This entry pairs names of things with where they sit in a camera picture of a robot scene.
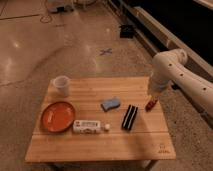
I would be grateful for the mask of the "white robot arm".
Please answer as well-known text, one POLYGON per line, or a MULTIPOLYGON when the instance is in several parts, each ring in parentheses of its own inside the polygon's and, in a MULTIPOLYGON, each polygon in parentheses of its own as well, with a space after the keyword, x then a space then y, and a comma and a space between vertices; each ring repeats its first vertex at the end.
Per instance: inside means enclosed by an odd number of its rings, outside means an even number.
POLYGON ((148 93, 157 99, 173 81, 210 116, 213 117, 213 83, 194 74, 185 67, 188 56, 183 49, 157 53, 152 59, 148 93))

